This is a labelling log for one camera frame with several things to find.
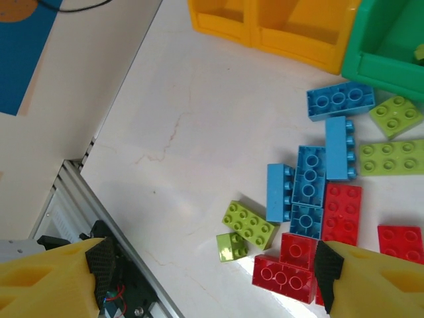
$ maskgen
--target white table surface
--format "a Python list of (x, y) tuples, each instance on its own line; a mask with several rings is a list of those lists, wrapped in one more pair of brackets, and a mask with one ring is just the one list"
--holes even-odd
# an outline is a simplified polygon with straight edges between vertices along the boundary
[[(186, 317), (326, 317), (252, 286), (253, 246), (220, 263), (215, 236), (230, 231), (221, 220), (232, 199), (264, 214), (268, 163), (295, 166), (300, 144), (325, 144), (305, 91), (342, 81), (197, 34), (185, 1), (163, 2), (82, 175)], [(385, 141), (368, 115), (354, 122), (358, 144)], [(424, 125), (397, 140), (419, 137)], [(423, 176), (354, 184), (364, 187), (359, 246), (378, 249), (380, 223), (424, 225)]]

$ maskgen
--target blue lego brick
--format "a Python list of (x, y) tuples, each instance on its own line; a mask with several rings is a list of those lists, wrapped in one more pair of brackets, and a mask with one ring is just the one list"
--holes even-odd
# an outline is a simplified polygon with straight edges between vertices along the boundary
[(325, 150), (327, 152), (327, 180), (349, 181), (356, 179), (354, 167), (355, 128), (345, 116), (325, 120)]
[(292, 210), (294, 169), (285, 164), (269, 164), (266, 187), (266, 220), (288, 222)]
[(306, 96), (308, 116), (312, 121), (359, 115), (376, 106), (374, 89), (354, 81), (312, 89)]
[(319, 240), (323, 227), (323, 209), (293, 204), (291, 206), (290, 233)]
[(300, 146), (294, 177), (293, 204), (323, 207), (326, 159), (324, 147)]

